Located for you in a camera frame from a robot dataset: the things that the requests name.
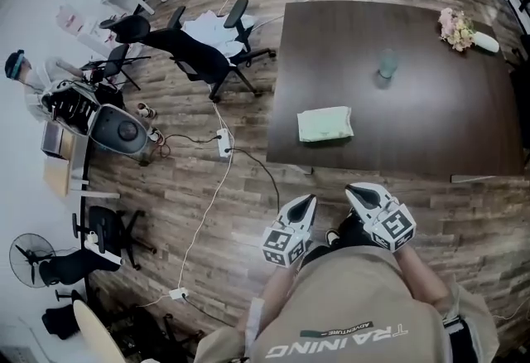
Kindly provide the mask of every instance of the wooden floor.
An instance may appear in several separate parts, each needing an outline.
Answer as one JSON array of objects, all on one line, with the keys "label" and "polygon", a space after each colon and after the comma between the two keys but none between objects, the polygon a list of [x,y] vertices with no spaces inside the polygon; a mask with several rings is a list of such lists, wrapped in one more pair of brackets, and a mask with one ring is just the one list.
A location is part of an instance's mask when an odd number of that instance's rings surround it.
[{"label": "wooden floor", "polygon": [[[235,0],[230,0],[227,12]],[[248,13],[266,21],[281,16],[285,2],[302,0],[249,0]],[[441,10],[460,8],[475,20],[493,26],[506,56],[521,34],[515,16],[504,0],[360,0],[392,2]],[[150,0],[156,14],[153,27],[163,27],[180,5],[183,17],[194,19],[205,10],[218,11],[224,0]],[[255,48],[278,48],[282,20],[268,23],[253,33]],[[219,121],[201,82],[191,83],[168,55],[152,49],[152,58],[138,63],[133,77],[142,87],[127,87],[127,106],[147,102],[158,111],[156,126],[166,135],[183,133],[207,139],[215,135]],[[263,58],[245,75],[265,91],[255,99],[236,80],[222,93],[219,110],[236,137],[237,146],[265,161],[267,121],[277,62]],[[184,138],[171,138],[171,156],[141,168],[133,160],[96,151],[89,169],[93,188],[117,191],[119,203],[110,206],[144,209],[147,218],[135,229],[138,237],[158,248],[158,254],[137,252],[142,270],[126,265],[117,273],[94,273],[91,281],[102,288],[109,306],[117,302],[149,303],[177,287],[182,259],[195,229],[227,168],[219,160],[216,143],[197,146]],[[267,165],[276,178],[282,203],[295,196],[315,193],[320,199],[315,236],[337,226],[348,206],[344,186],[350,182],[377,182],[404,201],[418,223],[415,245],[440,275],[455,276],[466,288],[483,294],[494,314],[510,316],[530,297],[529,182],[524,178],[497,178],[451,185],[437,179],[399,173],[353,172],[317,168],[313,176],[275,164]],[[89,204],[101,201],[92,200]],[[258,250],[259,238],[276,214],[275,193],[267,174],[243,154],[236,154],[228,178],[188,256],[182,286],[190,300],[235,323],[271,273]],[[150,306],[161,316],[171,312],[177,324],[207,332],[221,324],[189,305],[163,298]],[[519,343],[530,327],[525,306],[509,321],[497,320],[503,348]]]}]

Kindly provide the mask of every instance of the wall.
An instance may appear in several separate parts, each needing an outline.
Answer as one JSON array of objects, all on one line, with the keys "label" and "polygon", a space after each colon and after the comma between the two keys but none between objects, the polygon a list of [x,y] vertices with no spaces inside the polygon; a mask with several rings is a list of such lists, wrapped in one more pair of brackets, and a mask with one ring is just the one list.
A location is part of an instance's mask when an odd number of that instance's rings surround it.
[{"label": "wall", "polygon": [[83,363],[94,358],[86,353],[82,338],[60,341],[45,331],[40,319],[47,308],[67,302],[59,304],[53,288],[32,289],[20,283],[8,259],[11,242],[26,232],[44,236],[55,249],[79,246],[70,213],[42,181],[42,125],[26,112],[20,85],[5,80],[3,74],[5,59],[19,48],[33,65],[53,55],[82,65],[93,55],[55,24],[63,3],[86,15],[110,13],[99,0],[0,0],[0,345],[12,343],[13,338],[19,345],[34,345],[34,333],[50,360]]}]

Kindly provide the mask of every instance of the pink flowers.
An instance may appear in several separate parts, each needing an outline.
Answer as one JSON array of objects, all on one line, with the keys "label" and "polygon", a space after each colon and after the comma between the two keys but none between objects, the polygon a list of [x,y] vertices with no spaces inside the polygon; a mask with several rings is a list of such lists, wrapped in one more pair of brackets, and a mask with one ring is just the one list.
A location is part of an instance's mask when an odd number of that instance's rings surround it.
[{"label": "pink flowers", "polygon": [[441,24],[440,38],[448,42],[458,52],[473,45],[473,24],[464,12],[454,12],[451,8],[442,9],[438,22]]}]

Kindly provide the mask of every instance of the electric fan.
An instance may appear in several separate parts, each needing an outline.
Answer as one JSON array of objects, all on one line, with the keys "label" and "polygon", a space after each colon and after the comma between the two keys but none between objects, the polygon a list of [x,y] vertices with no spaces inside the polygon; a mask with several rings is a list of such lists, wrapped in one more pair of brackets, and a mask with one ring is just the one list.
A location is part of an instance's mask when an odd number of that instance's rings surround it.
[{"label": "electric fan", "polygon": [[42,236],[23,234],[18,236],[9,249],[11,270],[18,280],[31,288],[45,286],[39,274],[42,261],[55,257],[55,251]]}]

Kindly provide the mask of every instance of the power outlet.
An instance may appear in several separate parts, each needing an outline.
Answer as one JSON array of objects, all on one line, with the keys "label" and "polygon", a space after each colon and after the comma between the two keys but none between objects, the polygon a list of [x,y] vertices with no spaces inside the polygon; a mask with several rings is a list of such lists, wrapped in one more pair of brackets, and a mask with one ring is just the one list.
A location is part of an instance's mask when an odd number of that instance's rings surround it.
[{"label": "power outlet", "polygon": [[178,289],[172,289],[169,292],[169,295],[171,298],[173,298],[175,301],[181,300],[184,295],[184,298],[186,298],[190,293],[188,293],[188,290],[186,288],[178,288]]},{"label": "power outlet", "polygon": [[217,134],[221,137],[221,139],[217,139],[217,145],[219,146],[219,155],[223,158],[230,157],[230,155],[232,154],[232,150],[230,149],[228,152],[225,151],[225,149],[232,147],[232,145],[230,144],[228,129],[222,128],[217,131]]}]

